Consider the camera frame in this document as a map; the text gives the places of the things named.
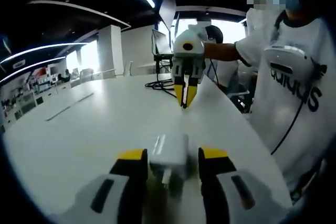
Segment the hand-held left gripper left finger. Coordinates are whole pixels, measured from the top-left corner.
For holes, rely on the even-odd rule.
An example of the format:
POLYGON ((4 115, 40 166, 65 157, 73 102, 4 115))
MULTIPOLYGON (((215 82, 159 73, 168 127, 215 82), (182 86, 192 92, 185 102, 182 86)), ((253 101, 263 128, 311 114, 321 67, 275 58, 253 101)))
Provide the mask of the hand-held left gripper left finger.
POLYGON ((142 223, 147 179, 146 149, 120 153, 109 173, 78 191, 67 223, 142 223))

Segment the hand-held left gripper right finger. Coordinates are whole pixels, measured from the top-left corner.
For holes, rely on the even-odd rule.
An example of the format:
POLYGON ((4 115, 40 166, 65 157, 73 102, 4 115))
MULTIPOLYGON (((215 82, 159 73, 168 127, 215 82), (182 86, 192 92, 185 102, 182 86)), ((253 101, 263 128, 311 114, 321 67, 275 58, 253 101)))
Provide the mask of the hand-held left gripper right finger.
POLYGON ((276 222, 276 202, 268 186, 237 169, 225 150, 200 147, 198 171, 206 223, 276 222))

